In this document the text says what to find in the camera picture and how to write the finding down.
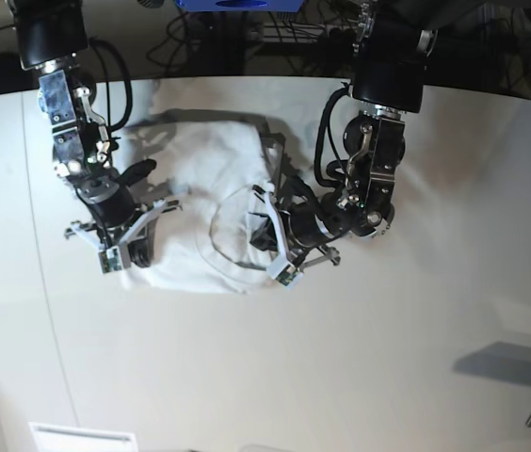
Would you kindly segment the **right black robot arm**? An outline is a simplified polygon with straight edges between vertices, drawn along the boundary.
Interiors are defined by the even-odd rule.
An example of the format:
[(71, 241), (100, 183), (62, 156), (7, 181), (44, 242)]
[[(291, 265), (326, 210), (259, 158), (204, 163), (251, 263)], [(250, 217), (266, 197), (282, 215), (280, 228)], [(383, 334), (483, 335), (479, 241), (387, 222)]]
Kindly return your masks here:
[(10, 1), (21, 66), (39, 75), (39, 105), (51, 126), (57, 177), (88, 209), (89, 222), (74, 221), (67, 237), (86, 239), (97, 251), (102, 272), (152, 262), (149, 225), (163, 202), (146, 204), (131, 188), (155, 170), (146, 159), (125, 171), (113, 165), (119, 148), (111, 125), (94, 111), (92, 89), (81, 78), (78, 52), (89, 46), (79, 1)]

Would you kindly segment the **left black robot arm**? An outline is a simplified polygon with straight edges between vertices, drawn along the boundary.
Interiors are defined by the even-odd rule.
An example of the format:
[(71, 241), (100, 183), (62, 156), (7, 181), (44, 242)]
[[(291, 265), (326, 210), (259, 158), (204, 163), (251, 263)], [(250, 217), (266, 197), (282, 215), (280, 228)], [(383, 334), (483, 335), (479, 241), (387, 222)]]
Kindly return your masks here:
[(274, 211), (252, 234), (257, 250), (292, 251), (325, 247), (347, 234), (384, 234), (394, 220), (395, 172), (405, 151), (405, 113), (421, 109), (426, 60), (436, 33), (410, 24), (390, 3), (362, 3), (353, 43), (350, 82), (325, 103), (314, 148), (318, 196), (297, 174), (286, 176)]

